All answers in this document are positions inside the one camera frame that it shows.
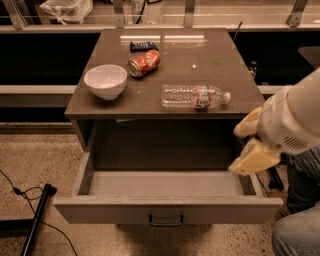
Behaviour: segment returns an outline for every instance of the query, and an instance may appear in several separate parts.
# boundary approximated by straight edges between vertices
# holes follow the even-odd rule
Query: speckled floor
[[[0,169],[14,186],[26,190],[50,183],[55,196],[71,195],[82,149],[69,124],[0,124]],[[267,174],[261,174],[268,183]],[[32,218],[25,199],[13,193],[0,176],[0,219]],[[285,192],[269,191],[285,197]],[[144,225],[68,224],[50,199],[44,221],[70,238],[79,256],[100,255],[273,255],[271,232],[275,220],[263,225],[184,225],[154,228]],[[0,237],[0,255],[20,255],[24,237]],[[41,224],[32,255],[74,255],[67,239]]]

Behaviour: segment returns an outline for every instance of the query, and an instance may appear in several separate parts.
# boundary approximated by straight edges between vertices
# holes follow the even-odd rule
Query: drawer handle
[[[152,214],[149,215],[149,223],[154,227],[179,227],[183,224],[183,215],[180,215],[180,222],[178,223],[155,223],[152,220]]]

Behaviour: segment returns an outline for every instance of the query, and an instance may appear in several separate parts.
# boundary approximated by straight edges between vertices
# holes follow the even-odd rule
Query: cabinet
[[[127,67],[129,43],[153,41],[161,63],[128,76],[114,101],[77,86],[66,117],[84,149],[70,198],[55,207],[70,223],[179,226],[263,223],[282,204],[264,198],[255,175],[227,171],[240,152],[234,125],[263,97],[225,29],[104,30],[85,68]],[[207,112],[161,105],[163,84],[213,84],[228,105]]]

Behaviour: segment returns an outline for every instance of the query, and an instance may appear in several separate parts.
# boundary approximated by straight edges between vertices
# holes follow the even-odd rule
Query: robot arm
[[[229,170],[249,175],[280,162],[281,152],[299,154],[320,145],[320,68],[295,86],[285,86],[234,129],[252,136]]]

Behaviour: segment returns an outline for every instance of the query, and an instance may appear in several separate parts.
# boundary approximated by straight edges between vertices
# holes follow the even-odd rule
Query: electrical cord
[[[24,199],[26,199],[27,202],[28,202],[28,204],[29,204],[29,206],[30,206],[30,208],[31,208],[31,210],[32,210],[32,212],[33,212],[33,214],[36,214],[36,211],[34,210],[32,204],[31,204],[31,201],[32,201],[32,200],[37,200],[37,199],[39,199],[39,198],[41,197],[41,195],[38,196],[38,197],[35,197],[35,198],[29,198],[29,197],[27,196],[27,193],[28,193],[29,191],[31,191],[31,190],[34,190],[34,189],[39,189],[39,190],[41,190],[41,191],[43,192],[43,189],[42,189],[41,187],[32,187],[32,188],[27,189],[26,191],[21,191],[19,188],[15,187],[15,186],[13,185],[12,181],[10,180],[10,178],[9,178],[1,169],[0,169],[0,172],[1,172],[1,174],[9,181],[9,183],[10,183],[10,185],[11,185],[11,187],[12,187],[13,192],[14,192],[16,195],[22,196]],[[52,225],[50,225],[50,224],[48,224],[48,223],[46,223],[46,222],[44,222],[44,221],[42,221],[42,220],[40,220],[40,222],[41,222],[42,224],[44,224],[44,225],[46,225],[46,226],[48,226],[48,227],[50,227],[50,228],[58,231],[58,232],[60,232],[60,233],[68,240],[68,242],[69,242],[69,244],[70,244],[70,246],[71,246],[71,248],[72,248],[72,250],[73,250],[74,255],[76,255],[76,256],[78,255],[77,252],[76,252],[76,250],[75,250],[75,248],[74,248],[74,246],[73,246],[73,244],[72,244],[72,242],[71,242],[71,240],[69,239],[69,237],[68,237],[62,230],[60,230],[60,229],[58,229],[57,227],[54,227],[54,226],[52,226]]]
[[[266,193],[267,197],[270,197],[270,195],[269,195],[269,193],[268,193],[268,191],[267,191],[266,187],[264,186],[263,182],[261,181],[261,179],[260,179],[260,177],[259,177],[259,175],[258,175],[257,173],[256,173],[256,177],[257,177],[257,179],[258,179],[258,181],[259,181],[259,183],[260,183],[261,187],[263,188],[264,192]]]
[[[140,22],[140,20],[141,20],[141,17],[143,15],[143,11],[144,11],[144,7],[146,6],[146,3],[147,3],[147,0],[144,0],[143,4],[142,4],[141,13],[139,14],[139,18],[137,19],[136,24],[138,24]]]
[[[236,33],[234,34],[234,37],[233,37],[233,42],[236,40],[236,37],[237,37],[237,35],[238,35],[238,33],[239,33],[239,30],[240,30],[240,27],[241,27],[241,25],[242,25],[242,21],[240,21],[240,23],[239,23],[239,25],[238,25],[238,28],[237,28],[237,30],[236,30]]]

